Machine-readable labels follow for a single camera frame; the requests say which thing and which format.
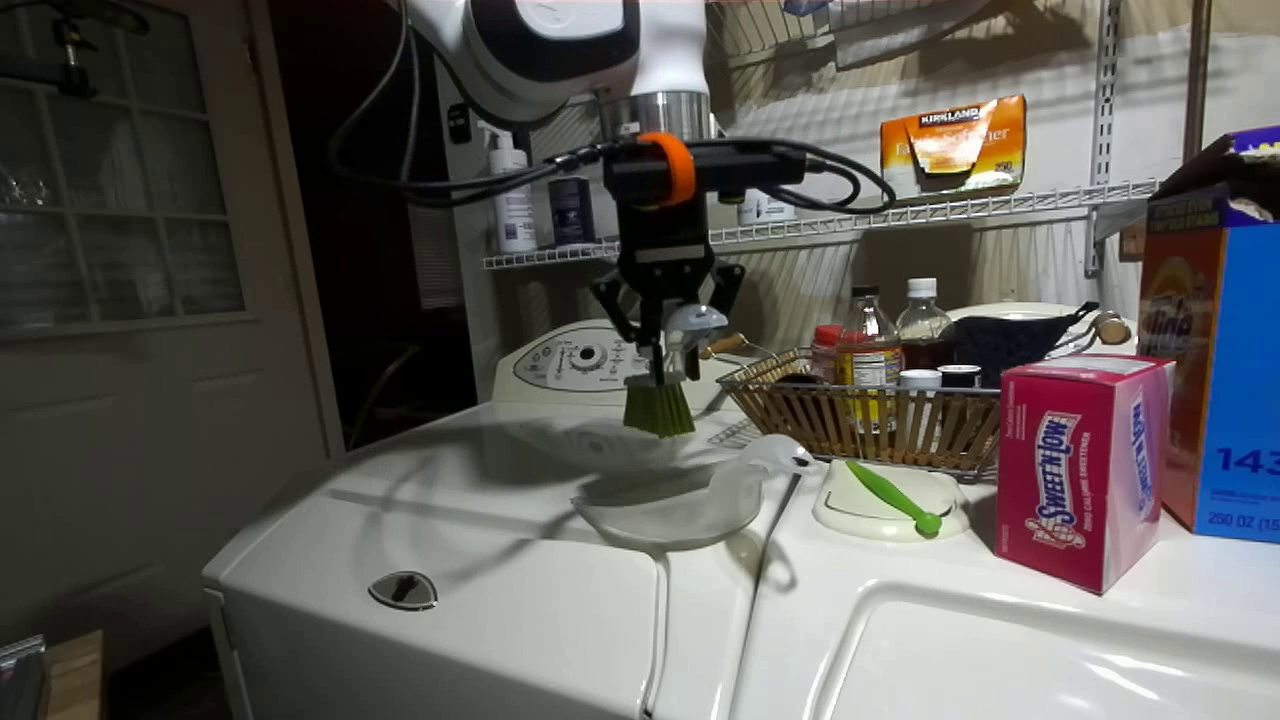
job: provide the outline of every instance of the wire shelf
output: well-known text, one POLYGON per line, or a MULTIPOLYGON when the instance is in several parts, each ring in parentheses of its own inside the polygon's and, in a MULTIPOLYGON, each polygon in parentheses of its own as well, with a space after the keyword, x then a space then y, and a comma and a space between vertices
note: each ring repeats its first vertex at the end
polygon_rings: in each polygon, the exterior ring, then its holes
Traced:
MULTIPOLYGON (((1064 188, 1039 195, 978 195, 978 201, 939 201, 939 204, 903 204, 882 214, 810 214, 797 224, 764 226, 711 226, 717 250, 767 250, 767 248, 821 248, 848 245, 867 226, 932 226, 932 224, 1023 224, 1023 220, 1106 220, 1106 233, 1136 226, 1155 185, 1101 185, 1101 188, 1064 188)), ((592 248, 545 248, 529 257, 483 257, 491 273, 512 269, 549 269, 549 265, 613 265, 616 241, 592 248)))

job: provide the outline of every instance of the tissue box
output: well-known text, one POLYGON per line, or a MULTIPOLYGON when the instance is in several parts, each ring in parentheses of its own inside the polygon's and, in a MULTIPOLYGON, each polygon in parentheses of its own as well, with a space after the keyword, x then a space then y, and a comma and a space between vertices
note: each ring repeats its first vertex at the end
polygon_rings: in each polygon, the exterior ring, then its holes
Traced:
POLYGON ((879 124, 879 176, 899 201, 997 190, 1023 180, 1028 101, 1001 96, 879 124))
POLYGON ((1106 593, 1155 540, 1166 363, 1039 359, 1001 376, 997 552, 1106 593))
POLYGON ((1170 359, 1162 507, 1280 542, 1280 128, 1232 133, 1148 204, 1138 352, 1170 359))

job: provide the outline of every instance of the white door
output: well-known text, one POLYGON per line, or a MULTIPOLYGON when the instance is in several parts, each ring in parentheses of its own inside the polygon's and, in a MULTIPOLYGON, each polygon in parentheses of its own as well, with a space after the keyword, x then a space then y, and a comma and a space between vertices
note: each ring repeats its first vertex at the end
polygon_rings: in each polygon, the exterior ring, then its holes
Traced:
MULTIPOLYGON (((198 564, 334 451, 238 4, 129 9, 78 23, 97 101, 0 78, 0 641, 97 622, 110 662, 193 633, 198 564)), ((0 56, 49 37, 0 11, 0 56)))

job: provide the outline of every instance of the washer control panel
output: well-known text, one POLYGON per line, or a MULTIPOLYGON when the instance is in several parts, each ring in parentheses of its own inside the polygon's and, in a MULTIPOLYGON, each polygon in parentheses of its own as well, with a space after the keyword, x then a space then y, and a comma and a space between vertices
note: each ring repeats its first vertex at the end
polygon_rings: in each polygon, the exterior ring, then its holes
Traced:
POLYGON ((522 346, 512 372, 549 392, 620 392, 643 372, 643 356, 606 325, 576 325, 522 346))

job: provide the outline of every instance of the washer lid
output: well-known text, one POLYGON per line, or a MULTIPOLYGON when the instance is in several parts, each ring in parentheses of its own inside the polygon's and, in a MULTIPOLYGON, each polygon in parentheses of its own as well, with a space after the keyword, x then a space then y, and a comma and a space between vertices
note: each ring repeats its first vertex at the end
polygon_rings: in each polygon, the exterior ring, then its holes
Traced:
MULTIPOLYGON (((906 465, 864 465, 864 469, 882 474, 919 511, 939 516, 939 537, 957 537, 966 527, 966 516, 958 507, 958 483, 951 474, 906 469, 906 465)), ((864 478, 851 474, 848 458, 833 458, 810 511, 821 525, 842 537, 924 540, 906 511, 890 507, 864 478)))
POLYGON ((472 507, 426 504, 426 483, 420 471, 383 497, 318 486, 216 581, 236 610, 259 614, 233 620, 259 714, 410 714, 414 698, 491 720, 537 714, 529 704, 635 714, 668 593, 652 554, 597 542, 569 504, 540 525, 480 490, 472 507))
POLYGON ((810 714, 1272 720, 1280 652, 1184 622, 882 582, 848 614, 810 714))

